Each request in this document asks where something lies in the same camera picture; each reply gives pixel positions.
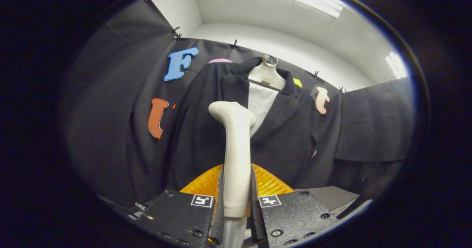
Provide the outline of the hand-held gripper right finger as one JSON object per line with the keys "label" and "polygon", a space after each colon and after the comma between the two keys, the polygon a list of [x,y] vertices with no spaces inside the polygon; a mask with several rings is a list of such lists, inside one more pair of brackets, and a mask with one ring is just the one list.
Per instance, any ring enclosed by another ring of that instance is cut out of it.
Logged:
{"label": "hand-held gripper right finger", "polygon": [[296,191],[266,169],[251,167],[251,242],[258,248],[289,246],[338,222],[309,190]]}

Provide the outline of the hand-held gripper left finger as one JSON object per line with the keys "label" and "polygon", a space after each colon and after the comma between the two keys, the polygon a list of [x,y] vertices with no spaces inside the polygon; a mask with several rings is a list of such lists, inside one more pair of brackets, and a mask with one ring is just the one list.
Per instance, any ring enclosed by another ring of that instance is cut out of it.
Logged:
{"label": "hand-held gripper left finger", "polygon": [[163,191],[135,225],[179,247],[219,247],[223,232],[222,169],[222,165],[209,169],[181,191]]}

